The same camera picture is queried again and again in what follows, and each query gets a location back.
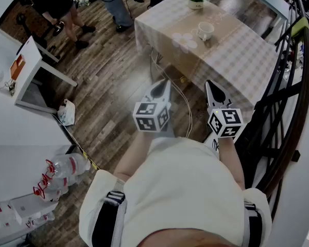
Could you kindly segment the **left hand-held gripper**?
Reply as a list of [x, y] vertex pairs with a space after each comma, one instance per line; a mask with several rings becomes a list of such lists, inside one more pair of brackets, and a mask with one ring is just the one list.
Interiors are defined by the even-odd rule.
[[137, 102], [132, 113], [139, 132], [154, 133], [156, 137], [175, 137], [170, 122], [171, 81], [159, 80], [145, 93], [144, 101]]

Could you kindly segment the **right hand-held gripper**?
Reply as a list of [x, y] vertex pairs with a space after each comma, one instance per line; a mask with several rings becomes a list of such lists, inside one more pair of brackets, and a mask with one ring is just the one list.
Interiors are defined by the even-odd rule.
[[232, 97], [220, 84], [212, 80], [205, 82], [207, 95], [208, 126], [218, 138], [234, 138], [244, 127], [242, 113], [232, 103]]

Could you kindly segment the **white cup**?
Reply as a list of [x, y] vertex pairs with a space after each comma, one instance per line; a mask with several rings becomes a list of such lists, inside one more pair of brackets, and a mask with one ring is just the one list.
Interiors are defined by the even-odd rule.
[[205, 42], [212, 37], [214, 26], [209, 22], [200, 22], [196, 30], [196, 35]]

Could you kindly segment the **person's right forearm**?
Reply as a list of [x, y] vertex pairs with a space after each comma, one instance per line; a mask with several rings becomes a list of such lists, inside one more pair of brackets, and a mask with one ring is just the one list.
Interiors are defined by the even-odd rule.
[[244, 172], [239, 160], [233, 138], [219, 138], [219, 160], [229, 169], [235, 182], [245, 190]]

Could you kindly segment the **person's left forearm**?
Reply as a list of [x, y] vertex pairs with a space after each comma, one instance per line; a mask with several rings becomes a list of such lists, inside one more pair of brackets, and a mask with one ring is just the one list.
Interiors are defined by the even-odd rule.
[[154, 136], [154, 133], [139, 132], [118, 162], [113, 175], [124, 182], [130, 179], [146, 160]]

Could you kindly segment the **table with checkered tablecloth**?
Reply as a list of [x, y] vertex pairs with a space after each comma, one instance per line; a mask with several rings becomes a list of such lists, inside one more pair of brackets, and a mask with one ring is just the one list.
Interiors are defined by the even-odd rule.
[[[214, 26], [205, 42], [196, 35], [200, 22]], [[278, 59], [272, 45], [210, 2], [192, 10], [187, 0], [164, 0], [139, 15], [134, 26], [139, 51], [150, 45], [200, 89], [207, 80], [220, 84], [250, 120]]]

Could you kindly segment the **black metal railing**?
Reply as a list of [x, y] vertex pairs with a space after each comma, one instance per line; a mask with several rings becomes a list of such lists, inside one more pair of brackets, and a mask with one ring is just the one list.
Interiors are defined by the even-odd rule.
[[287, 171], [302, 156], [309, 108], [309, 28], [294, 39], [291, 28], [307, 18], [304, 2], [288, 0], [289, 18], [274, 44], [277, 62], [251, 122], [236, 142], [246, 186], [255, 186], [266, 195], [272, 216], [282, 199]]

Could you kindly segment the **white plastic bag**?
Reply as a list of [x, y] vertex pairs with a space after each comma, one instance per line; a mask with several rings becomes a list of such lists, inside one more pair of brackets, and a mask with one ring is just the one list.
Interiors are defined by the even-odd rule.
[[57, 115], [64, 126], [73, 125], [75, 123], [75, 105], [68, 99], [64, 99], [64, 103], [59, 107]]

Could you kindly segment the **person's white top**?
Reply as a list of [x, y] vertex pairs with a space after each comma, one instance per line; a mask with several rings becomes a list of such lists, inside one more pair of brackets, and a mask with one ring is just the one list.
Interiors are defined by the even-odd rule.
[[182, 137], [154, 138], [126, 182], [97, 171], [79, 214], [89, 247], [265, 247], [271, 226], [266, 195]]

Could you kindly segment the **yellow-green pad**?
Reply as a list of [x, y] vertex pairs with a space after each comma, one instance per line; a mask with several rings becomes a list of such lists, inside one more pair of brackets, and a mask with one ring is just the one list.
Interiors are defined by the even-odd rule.
[[293, 25], [291, 28], [291, 38], [294, 39], [304, 28], [309, 28], [306, 17], [302, 17]]

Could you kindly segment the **clear water bottle red cap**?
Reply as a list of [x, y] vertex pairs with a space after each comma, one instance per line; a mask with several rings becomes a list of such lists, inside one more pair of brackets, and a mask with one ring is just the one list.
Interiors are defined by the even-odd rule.
[[68, 192], [68, 187], [62, 187], [59, 189], [33, 187], [33, 193], [40, 197], [45, 202], [58, 201], [59, 198]]
[[53, 178], [50, 179], [43, 175], [40, 184], [48, 190], [67, 190], [69, 186], [79, 184], [81, 177], [78, 175], [72, 175], [67, 178]]
[[91, 168], [91, 162], [79, 153], [57, 156], [48, 161], [48, 164], [47, 171], [55, 179], [82, 175]]

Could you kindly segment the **white table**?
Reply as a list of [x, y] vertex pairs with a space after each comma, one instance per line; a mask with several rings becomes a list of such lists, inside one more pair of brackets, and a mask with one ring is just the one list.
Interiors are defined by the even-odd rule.
[[61, 80], [65, 81], [66, 83], [72, 85], [73, 87], [77, 86], [76, 81], [66, 76], [65, 74], [61, 73], [60, 71], [58, 71], [51, 65], [47, 64], [46, 62], [44, 62], [42, 60], [41, 52], [44, 52], [54, 61], [57, 61], [57, 58], [51, 55], [46, 49], [44, 49], [38, 43], [36, 43], [33, 37], [29, 37], [26, 43], [22, 46], [20, 54], [24, 57], [25, 65], [23, 66], [16, 80], [15, 91], [12, 96], [12, 99], [15, 105], [20, 105], [34, 110], [55, 114], [57, 110], [53, 108], [42, 107], [22, 100], [25, 92], [27, 91], [29, 85], [34, 79], [36, 73], [41, 68], [51, 73], [52, 75], [60, 78]]

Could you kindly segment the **white cardboard box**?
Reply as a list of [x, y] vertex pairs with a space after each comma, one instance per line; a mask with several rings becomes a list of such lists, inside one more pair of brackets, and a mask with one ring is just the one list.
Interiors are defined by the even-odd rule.
[[20, 225], [41, 218], [53, 211], [57, 205], [58, 201], [44, 201], [40, 196], [34, 194], [10, 200], [10, 206], [14, 210], [16, 220]]

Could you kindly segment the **wrapped pack of small bottles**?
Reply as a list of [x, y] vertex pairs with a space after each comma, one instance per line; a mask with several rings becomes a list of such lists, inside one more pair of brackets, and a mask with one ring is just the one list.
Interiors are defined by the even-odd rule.
[[11, 203], [0, 203], [0, 228], [22, 226], [23, 228], [36, 228], [45, 222], [54, 221], [55, 215], [52, 211], [38, 211], [33, 214], [22, 216]]

